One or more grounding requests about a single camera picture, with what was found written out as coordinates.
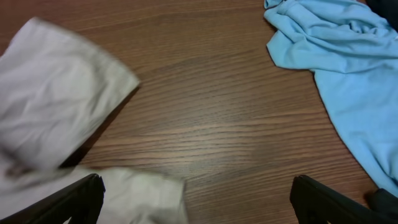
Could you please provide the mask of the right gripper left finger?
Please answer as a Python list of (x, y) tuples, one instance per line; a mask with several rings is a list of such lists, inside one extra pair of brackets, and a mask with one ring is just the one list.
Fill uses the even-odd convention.
[(1, 224), (96, 224), (104, 202), (105, 186), (90, 174), (33, 205), (1, 220)]

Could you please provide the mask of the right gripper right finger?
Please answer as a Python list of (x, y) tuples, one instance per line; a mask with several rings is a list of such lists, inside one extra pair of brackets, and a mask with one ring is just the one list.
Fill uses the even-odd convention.
[(293, 179), (290, 202), (299, 224), (397, 224), (397, 197), (385, 189), (365, 194), (367, 207), (307, 175)]

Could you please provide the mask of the beige cotton shorts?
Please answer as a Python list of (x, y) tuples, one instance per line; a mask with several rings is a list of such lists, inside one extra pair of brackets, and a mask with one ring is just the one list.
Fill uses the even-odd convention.
[(138, 86), (89, 40), (26, 22), (1, 56), (1, 220), (98, 174), (105, 193), (96, 223), (187, 223), (183, 181), (78, 165), (84, 143)]

